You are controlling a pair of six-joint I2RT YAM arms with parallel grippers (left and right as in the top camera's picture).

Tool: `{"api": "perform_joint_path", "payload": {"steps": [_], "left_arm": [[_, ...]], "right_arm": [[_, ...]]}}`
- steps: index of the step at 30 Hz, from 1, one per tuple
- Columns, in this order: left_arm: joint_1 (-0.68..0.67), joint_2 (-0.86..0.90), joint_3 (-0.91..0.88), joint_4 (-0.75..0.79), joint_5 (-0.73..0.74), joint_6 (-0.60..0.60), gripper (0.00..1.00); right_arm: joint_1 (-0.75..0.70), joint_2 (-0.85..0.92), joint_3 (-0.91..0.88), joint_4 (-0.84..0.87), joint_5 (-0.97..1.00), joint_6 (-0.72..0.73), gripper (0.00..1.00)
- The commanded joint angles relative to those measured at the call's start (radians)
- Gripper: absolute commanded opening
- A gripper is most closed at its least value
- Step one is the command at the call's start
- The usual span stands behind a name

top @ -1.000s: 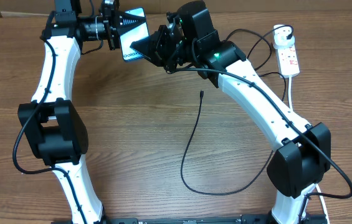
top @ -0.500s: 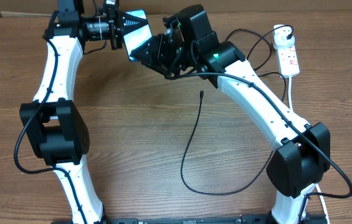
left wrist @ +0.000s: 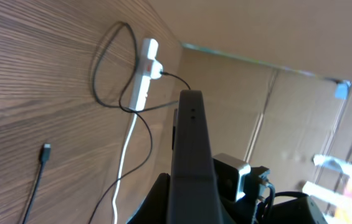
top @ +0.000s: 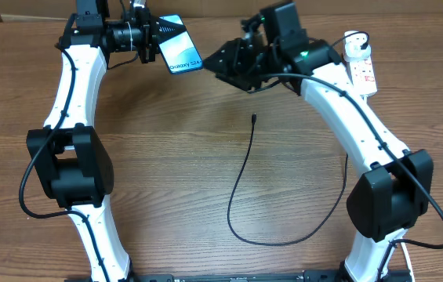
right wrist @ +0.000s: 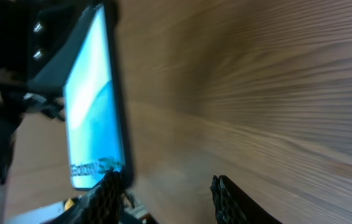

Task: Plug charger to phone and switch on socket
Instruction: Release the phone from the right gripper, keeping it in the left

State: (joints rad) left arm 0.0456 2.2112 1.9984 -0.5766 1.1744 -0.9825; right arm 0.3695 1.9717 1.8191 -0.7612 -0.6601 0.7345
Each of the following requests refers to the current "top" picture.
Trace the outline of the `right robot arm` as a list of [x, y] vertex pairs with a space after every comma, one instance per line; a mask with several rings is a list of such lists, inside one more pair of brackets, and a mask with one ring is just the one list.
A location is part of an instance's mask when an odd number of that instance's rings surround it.
[[373, 113], [339, 53], [311, 39], [293, 2], [262, 9], [241, 24], [243, 36], [226, 42], [205, 68], [246, 92], [287, 81], [334, 132], [358, 174], [347, 198], [357, 232], [338, 281], [411, 281], [410, 270], [388, 264], [396, 245], [428, 209], [433, 161], [411, 151]]

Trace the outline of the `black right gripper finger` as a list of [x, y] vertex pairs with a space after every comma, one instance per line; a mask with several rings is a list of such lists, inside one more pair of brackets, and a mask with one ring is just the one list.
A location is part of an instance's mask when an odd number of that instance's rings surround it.
[[262, 85], [261, 79], [258, 76], [253, 75], [240, 74], [229, 76], [227, 74], [215, 73], [215, 78], [245, 92], [260, 89]]
[[243, 40], [236, 38], [225, 42], [217, 51], [203, 59], [203, 66], [218, 78], [235, 78], [241, 76], [238, 69], [238, 55]]

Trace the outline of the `Samsung Galaxy smartphone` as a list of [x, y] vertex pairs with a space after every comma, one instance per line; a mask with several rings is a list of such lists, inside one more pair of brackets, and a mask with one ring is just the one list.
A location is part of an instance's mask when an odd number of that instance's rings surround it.
[[[160, 18], [184, 25], [178, 14], [160, 16]], [[175, 38], [159, 44], [159, 48], [171, 74], [182, 74], [203, 68], [202, 58], [187, 30]]]

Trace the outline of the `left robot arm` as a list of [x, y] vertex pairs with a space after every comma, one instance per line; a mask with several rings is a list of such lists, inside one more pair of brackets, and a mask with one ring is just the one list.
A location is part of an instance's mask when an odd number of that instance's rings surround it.
[[94, 128], [96, 103], [110, 56], [134, 52], [142, 63], [165, 54], [164, 43], [186, 27], [177, 15], [154, 16], [143, 4], [110, 20], [105, 1], [78, 1], [56, 43], [62, 72], [53, 108], [40, 129], [28, 132], [31, 160], [19, 203], [36, 219], [68, 216], [89, 259], [90, 281], [136, 281], [111, 210], [114, 169]]

